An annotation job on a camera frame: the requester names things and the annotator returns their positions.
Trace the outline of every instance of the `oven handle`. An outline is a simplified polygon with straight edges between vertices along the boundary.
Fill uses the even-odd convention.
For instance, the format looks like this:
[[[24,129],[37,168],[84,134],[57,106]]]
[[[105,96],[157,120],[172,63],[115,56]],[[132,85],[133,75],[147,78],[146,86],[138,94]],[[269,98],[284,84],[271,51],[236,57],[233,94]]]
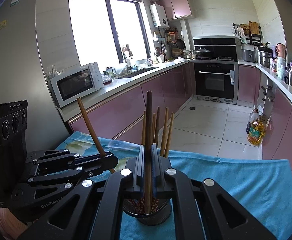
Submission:
[[[230,76],[230,73],[215,73],[215,72],[201,72],[201,71],[198,71],[199,73],[201,74],[217,74],[217,75],[227,75],[227,76]]]

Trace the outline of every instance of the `countertop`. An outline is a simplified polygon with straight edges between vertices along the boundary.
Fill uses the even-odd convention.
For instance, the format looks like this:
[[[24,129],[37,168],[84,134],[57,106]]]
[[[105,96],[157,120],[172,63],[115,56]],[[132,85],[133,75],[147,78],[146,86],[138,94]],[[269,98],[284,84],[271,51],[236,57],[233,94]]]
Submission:
[[[260,69],[266,76],[268,76],[277,85],[278,88],[281,89],[281,91],[286,95],[286,97],[292,103],[292,86],[289,86],[284,81],[282,81],[269,68],[263,67],[262,65],[260,65],[258,63],[245,62],[242,60],[239,60],[238,63],[239,63],[239,65],[254,66],[254,67]]]
[[[107,84],[104,86],[104,88],[101,88],[100,90],[91,93],[90,95],[86,95],[82,98],[83,104],[85,109],[99,103],[100,101],[126,89],[129,88],[135,84],[138,84],[150,77],[153,77],[155,75],[158,75],[160,73],[163,73],[167,70],[173,69],[175,67],[181,66],[183,64],[188,63],[189,60],[180,62],[180,63],[174,63],[174,62],[166,62],[166,63],[157,63],[155,65],[151,65],[150,67],[157,67],[153,70],[149,70],[145,73],[139,74],[137,76],[131,77],[131,78],[119,78],[114,79],[110,84]],[[80,113],[80,109],[78,106],[77,101],[74,101],[70,103],[67,106],[64,106],[63,108],[57,108],[63,118],[64,121],[67,121],[74,117],[75,115]]]

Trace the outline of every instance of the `white water heater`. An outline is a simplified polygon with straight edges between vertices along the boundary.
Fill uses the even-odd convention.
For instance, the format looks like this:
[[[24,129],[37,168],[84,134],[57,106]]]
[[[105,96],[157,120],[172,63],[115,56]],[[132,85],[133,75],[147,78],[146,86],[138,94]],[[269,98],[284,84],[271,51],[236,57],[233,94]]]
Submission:
[[[158,4],[150,5],[151,15],[153,17],[153,23],[157,28],[168,28],[168,21],[164,7]]]

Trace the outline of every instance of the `wooden cutting board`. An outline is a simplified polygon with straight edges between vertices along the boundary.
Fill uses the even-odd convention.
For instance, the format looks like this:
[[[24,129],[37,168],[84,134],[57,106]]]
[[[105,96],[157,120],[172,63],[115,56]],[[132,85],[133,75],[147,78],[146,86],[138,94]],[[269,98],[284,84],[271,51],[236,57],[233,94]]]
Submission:
[[[250,33],[260,35],[259,25],[256,22],[249,22]]]

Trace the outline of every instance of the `yellow oil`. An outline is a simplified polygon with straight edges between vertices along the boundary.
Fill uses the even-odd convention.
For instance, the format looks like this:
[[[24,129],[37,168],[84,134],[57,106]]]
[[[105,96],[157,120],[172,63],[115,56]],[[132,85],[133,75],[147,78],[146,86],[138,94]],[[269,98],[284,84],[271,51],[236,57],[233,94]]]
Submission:
[[[260,115],[257,120],[253,121],[248,134],[248,141],[253,145],[259,145],[265,134],[264,119]]]

